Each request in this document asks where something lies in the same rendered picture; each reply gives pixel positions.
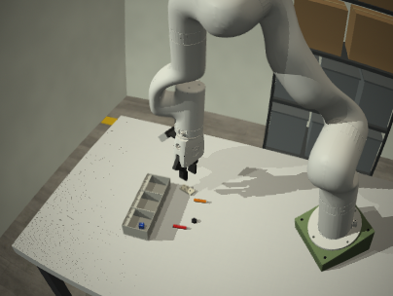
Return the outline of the beige domino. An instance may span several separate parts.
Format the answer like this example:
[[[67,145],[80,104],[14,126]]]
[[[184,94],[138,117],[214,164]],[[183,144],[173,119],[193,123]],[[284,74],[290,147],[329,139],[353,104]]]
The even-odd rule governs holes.
[[[183,184],[183,185],[180,187],[180,190],[182,190],[183,192],[187,193],[187,194],[190,195],[190,196],[196,191],[196,190],[190,188],[189,186],[187,186],[187,185],[185,185],[185,184]]]

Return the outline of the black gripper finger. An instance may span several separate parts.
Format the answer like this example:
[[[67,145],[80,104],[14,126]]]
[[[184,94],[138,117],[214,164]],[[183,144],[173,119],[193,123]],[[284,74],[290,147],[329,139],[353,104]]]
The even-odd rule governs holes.
[[[196,160],[194,163],[192,163],[190,166],[188,166],[188,171],[190,171],[193,174],[197,173],[197,163],[198,160]]]
[[[186,167],[181,167],[179,159],[180,159],[180,157],[179,157],[179,155],[177,155],[176,160],[175,160],[174,165],[173,165],[172,168],[174,170],[179,170],[179,171],[181,170],[180,171],[180,178],[182,178],[183,180],[187,181],[188,180],[187,168]]]

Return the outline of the grey open-top bin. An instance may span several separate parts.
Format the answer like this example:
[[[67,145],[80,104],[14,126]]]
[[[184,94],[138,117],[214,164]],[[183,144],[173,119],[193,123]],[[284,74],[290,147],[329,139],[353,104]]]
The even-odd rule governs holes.
[[[169,177],[147,173],[122,224],[125,235],[149,240],[170,188]],[[139,222],[144,223],[144,231]]]

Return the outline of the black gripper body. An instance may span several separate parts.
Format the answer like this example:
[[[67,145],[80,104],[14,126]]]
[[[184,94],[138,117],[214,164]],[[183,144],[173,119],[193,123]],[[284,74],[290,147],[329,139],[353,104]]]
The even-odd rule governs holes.
[[[181,136],[176,132],[173,159],[176,160],[179,155],[180,164],[182,167],[188,167],[196,160],[198,160],[204,153],[204,136],[203,133],[200,136],[194,138],[187,138]]]

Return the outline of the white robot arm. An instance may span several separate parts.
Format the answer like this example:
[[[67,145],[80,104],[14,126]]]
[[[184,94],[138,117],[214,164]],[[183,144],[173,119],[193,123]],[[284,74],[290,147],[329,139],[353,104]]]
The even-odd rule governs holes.
[[[368,122],[362,109],[331,82],[310,50],[292,0],[168,1],[171,62],[153,78],[149,101],[152,113],[174,118],[175,127],[158,138],[164,142],[175,138],[176,132],[187,138],[203,133],[205,85],[198,79],[205,72],[206,31],[230,38],[258,23],[268,64],[277,79],[300,106],[316,109],[324,120],[307,163],[308,179],[319,188],[319,206],[308,220],[308,235],[322,249],[346,248],[362,227],[355,207],[356,167],[368,137]],[[174,85],[175,92],[166,90]]]

